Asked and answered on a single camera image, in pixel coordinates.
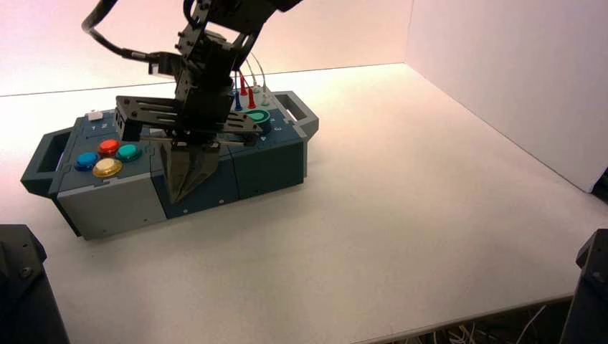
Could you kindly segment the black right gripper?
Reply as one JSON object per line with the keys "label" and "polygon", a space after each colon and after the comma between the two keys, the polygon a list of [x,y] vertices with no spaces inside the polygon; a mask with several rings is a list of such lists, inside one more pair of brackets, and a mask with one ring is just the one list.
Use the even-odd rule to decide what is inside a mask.
{"label": "black right gripper", "polygon": [[230,76],[209,87],[194,81],[187,72],[150,73],[174,77],[175,96],[117,96],[115,128],[122,141],[162,142],[160,156],[168,199],[173,204],[216,171],[219,144],[254,146],[262,128],[248,115],[232,110]]}

